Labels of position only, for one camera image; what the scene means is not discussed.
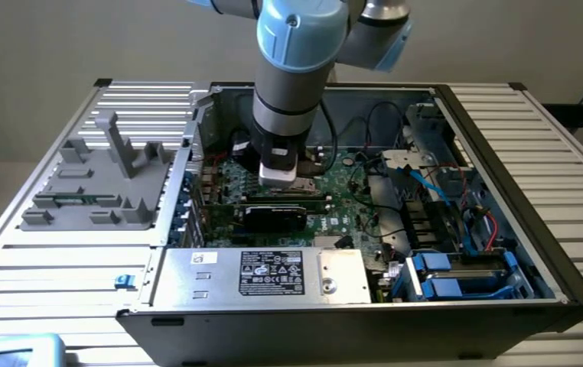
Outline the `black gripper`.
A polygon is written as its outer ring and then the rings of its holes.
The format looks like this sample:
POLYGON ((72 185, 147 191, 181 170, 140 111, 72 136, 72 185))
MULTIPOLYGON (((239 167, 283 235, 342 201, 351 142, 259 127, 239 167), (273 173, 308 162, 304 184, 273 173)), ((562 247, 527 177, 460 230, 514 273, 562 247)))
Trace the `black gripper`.
POLYGON ((260 164, 279 171, 296 170, 300 150, 305 147, 309 131, 311 129, 305 129, 301 134, 281 136, 271 133, 257 122, 253 122, 249 128, 251 158, 247 158, 247 170, 256 173, 260 164))

